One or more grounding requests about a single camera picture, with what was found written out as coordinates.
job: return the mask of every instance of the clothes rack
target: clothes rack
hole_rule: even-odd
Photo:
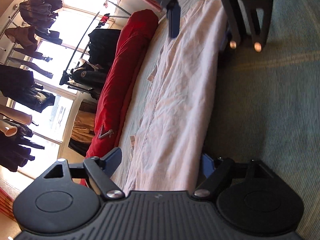
[[[121,6],[109,1],[109,0],[106,0],[105,3],[103,5],[105,5],[106,3],[110,2],[111,4],[115,5],[117,8],[119,8],[120,10],[122,10],[124,13],[126,13],[127,15],[131,16],[131,14],[129,12],[127,12],[126,10],[124,10]],[[80,43],[82,42],[84,36],[86,35],[87,31],[89,30],[90,26],[93,24],[93,22],[95,21],[95,19],[98,17],[98,15],[100,14],[100,11],[97,12],[97,14],[94,16],[94,18],[92,19],[91,23],[89,24],[89,26],[87,27],[86,31],[84,32],[84,34],[82,35],[78,45],[76,46],[76,48],[74,49],[73,51],[73,54],[71,56],[71,59],[69,60],[68,62],[68,65],[66,67],[66,69],[63,71],[63,74],[62,74],[62,77],[60,79],[60,83],[59,85],[62,86],[64,84],[68,85],[68,88],[72,88],[72,89],[75,89],[75,90],[78,90],[78,91],[81,91],[81,92],[86,92],[86,93],[90,93],[90,90],[89,89],[85,89],[83,87],[79,87],[79,86],[76,86],[74,84],[70,84],[69,81],[70,81],[70,74],[67,73],[67,70],[72,62],[72,59],[74,57],[74,55],[76,54],[79,46],[80,46]],[[129,16],[117,16],[117,15],[110,15],[109,18],[125,18],[125,19],[128,19]],[[83,50],[82,54],[81,54],[81,57],[80,59],[83,58],[85,52],[87,51],[87,48],[90,44],[90,41],[88,42],[88,44],[86,45],[85,49]]]
[[[19,27],[19,26],[13,21],[13,20],[15,19],[15,17],[16,17],[16,16],[18,15],[18,13],[19,13],[19,5],[18,5],[18,4],[14,5],[13,10],[14,10],[13,14],[8,17],[8,21],[6,22],[6,24],[4,25],[4,27],[2,28],[2,30],[1,30],[1,32],[0,32],[0,39],[2,39],[2,37],[4,36],[5,30],[10,26],[10,24],[13,24],[13,25],[15,25],[16,27]],[[4,61],[4,65],[7,65],[7,64],[8,64],[8,62],[9,62],[8,57],[11,57],[11,56],[12,56],[12,53],[13,53],[13,51],[14,51],[13,49],[14,49],[16,46],[17,46],[17,43],[15,42],[15,43],[12,45],[11,49],[9,50],[9,53],[8,53],[8,55],[7,55],[7,57],[6,57],[5,61]],[[7,49],[4,49],[4,48],[0,48],[0,49],[1,49],[2,51],[4,51],[4,52],[7,51]]]

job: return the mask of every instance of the red clothing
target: red clothing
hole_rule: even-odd
[[[135,12],[121,31],[116,57],[103,87],[95,119],[95,136],[87,156],[103,157],[119,143],[132,90],[149,43],[158,27],[151,10]],[[99,139],[101,127],[114,134]]]

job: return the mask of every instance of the metal screw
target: metal screw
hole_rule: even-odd
[[[256,52],[261,52],[261,50],[262,50],[261,44],[258,43],[258,42],[256,42],[256,43],[254,44],[254,49],[255,49]]]
[[[208,197],[210,195],[210,191],[207,189],[197,189],[193,194],[197,197]]]
[[[230,41],[230,48],[235,49],[237,47],[237,44],[235,41]]]
[[[113,198],[113,199],[119,199],[124,197],[124,193],[121,190],[111,190],[107,192],[107,197]]]

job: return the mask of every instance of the wrinkled sheet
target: wrinkled sheet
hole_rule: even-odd
[[[140,128],[131,136],[124,191],[193,191],[214,100],[227,18],[220,0],[200,0],[167,38],[149,76]]]
[[[178,0],[181,7],[181,17],[199,0]],[[149,44],[148,51],[144,57],[139,74],[134,84],[132,99],[125,116],[124,126],[119,140],[119,147],[122,150],[122,162],[112,176],[112,180],[123,188],[128,177],[128,170],[131,165],[131,136],[139,129],[139,121],[144,112],[146,98],[149,93],[150,82],[148,76],[154,69],[160,51],[168,37],[168,21],[166,19],[159,23],[159,26]]]

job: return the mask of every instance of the black metal arm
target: black metal arm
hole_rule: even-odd
[[[169,20],[169,36],[176,38],[179,34],[180,26],[180,6],[178,0],[156,0],[161,6],[167,9],[167,18]],[[221,0],[228,16],[229,28],[232,36],[227,35],[228,42],[232,49],[238,47],[244,39],[248,38],[245,28],[242,12],[238,0]],[[244,4],[245,12],[248,18],[251,39],[254,49],[261,52],[264,48],[272,14],[273,0],[241,0]],[[263,10],[262,23],[259,23],[257,9]]]

